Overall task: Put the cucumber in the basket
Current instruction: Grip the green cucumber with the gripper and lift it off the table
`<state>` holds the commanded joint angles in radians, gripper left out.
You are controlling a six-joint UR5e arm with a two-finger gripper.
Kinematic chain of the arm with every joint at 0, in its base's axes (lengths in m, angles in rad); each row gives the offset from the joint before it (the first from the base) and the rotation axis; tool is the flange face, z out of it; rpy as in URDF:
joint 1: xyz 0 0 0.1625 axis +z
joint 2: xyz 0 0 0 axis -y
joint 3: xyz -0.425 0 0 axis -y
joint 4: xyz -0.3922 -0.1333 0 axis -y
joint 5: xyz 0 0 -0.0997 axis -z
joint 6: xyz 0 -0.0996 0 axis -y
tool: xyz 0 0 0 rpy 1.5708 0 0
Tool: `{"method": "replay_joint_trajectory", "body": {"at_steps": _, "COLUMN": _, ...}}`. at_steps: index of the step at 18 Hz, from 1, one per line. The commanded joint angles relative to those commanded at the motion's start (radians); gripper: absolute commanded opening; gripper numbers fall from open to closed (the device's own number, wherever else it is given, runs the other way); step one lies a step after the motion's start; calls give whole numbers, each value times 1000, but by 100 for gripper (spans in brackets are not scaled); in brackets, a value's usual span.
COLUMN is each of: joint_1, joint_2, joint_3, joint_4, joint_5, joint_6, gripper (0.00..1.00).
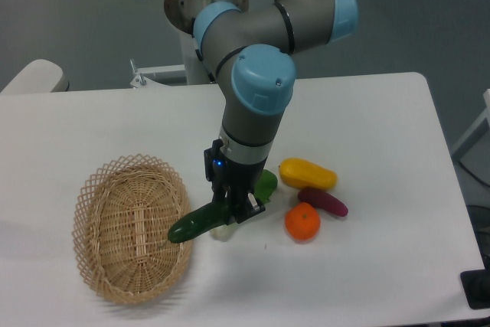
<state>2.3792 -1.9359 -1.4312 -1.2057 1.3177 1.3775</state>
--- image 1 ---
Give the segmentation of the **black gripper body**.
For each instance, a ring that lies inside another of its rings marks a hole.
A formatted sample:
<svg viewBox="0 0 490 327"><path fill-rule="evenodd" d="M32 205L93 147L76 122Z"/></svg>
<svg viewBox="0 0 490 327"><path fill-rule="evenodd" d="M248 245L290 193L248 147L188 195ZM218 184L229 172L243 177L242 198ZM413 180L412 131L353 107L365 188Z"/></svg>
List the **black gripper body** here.
<svg viewBox="0 0 490 327"><path fill-rule="evenodd" d="M240 164L223 157L214 166L215 179L212 189L226 188L229 195L237 194L239 190L254 193L256 183L263 172L266 160L252 165Z"/></svg>

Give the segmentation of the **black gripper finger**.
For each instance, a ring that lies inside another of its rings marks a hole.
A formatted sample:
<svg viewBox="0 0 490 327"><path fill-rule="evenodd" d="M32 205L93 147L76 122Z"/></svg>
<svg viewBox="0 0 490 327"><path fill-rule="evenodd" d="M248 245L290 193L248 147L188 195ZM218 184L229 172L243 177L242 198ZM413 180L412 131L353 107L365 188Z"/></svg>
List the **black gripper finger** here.
<svg viewBox="0 0 490 327"><path fill-rule="evenodd" d="M213 197L212 197L211 204L213 208L228 208L227 189L215 188L213 190Z"/></svg>

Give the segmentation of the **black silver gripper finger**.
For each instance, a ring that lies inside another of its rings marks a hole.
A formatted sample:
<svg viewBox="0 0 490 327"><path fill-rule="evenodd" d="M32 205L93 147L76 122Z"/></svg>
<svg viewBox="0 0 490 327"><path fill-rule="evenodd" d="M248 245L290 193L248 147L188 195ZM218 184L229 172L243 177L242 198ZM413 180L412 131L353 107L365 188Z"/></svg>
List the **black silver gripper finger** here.
<svg viewBox="0 0 490 327"><path fill-rule="evenodd" d="M265 204L259 198L256 198L253 193L247 192L234 205L234 219L238 224L241 224L264 212L265 209Z"/></svg>

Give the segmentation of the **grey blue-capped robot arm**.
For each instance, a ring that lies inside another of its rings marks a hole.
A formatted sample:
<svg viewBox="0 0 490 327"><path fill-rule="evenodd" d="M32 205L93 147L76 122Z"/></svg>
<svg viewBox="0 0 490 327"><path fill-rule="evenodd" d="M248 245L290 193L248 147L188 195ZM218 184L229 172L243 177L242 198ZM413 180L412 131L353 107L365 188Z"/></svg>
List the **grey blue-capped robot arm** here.
<svg viewBox="0 0 490 327"><path fill-rule="evenodd" d="M191 33L225 108L220 133L204 153L222 224L241 223L264 210L255 185L292 99L292 56L353 34L356 0L273 0L242 11L211 0L191 16Z"/></svg>

